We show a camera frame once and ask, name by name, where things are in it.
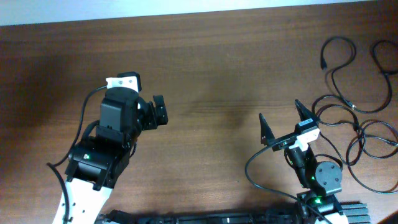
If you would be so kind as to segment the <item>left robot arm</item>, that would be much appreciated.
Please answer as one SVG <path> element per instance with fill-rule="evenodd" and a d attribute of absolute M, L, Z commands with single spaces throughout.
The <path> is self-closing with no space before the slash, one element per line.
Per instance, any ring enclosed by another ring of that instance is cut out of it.
<path fill-rule="evenodd" d="M 90 123 L 69 155 L 54 223 L 94 223 L 145 130 L 168 123 L 164 97 L 145 101 L 137 91 L 106 91 L 100 118 Z"/>

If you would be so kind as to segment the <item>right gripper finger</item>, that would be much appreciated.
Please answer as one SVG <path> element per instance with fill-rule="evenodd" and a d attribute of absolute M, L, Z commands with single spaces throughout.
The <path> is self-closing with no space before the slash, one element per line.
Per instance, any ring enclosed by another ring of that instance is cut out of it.
<path fill-rule="evenodd" d="M 305 126 L 308 124 L 318 126 L 320 119 L 313 112 L 305 107 L 298 99 L 296 99 L 294 103 L 298 115 L 300 116 L 300 122 L 297 124 L 298 126 Z"/>
<path fill-rule="evenodd" d="M 265 146 L 270 146 L 274 143 L 275 136 L 262 113 L 259 113 L 259 121 L 261 125 L 261 143 Z"/>

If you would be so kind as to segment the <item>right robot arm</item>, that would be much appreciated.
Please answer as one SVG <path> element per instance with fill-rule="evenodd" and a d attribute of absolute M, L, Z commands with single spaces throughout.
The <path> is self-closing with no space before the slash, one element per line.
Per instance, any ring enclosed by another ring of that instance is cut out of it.
<path fill-rule="evenodd" d="M 276 138 L 263 114 L 259 114 L 261 143 L 274 152 L 283 150 L 288 164 L 295 171 L 306 192 L 297 194 L 298 217 L 302 223 L 348 223 L 335 194 L 342 191 L 343 165 L 336 159 L 318 161 L 310 143 L 320 135 L 319 122 L 299 100 L 295 106 L 300 122 L 292 133 Z"/>

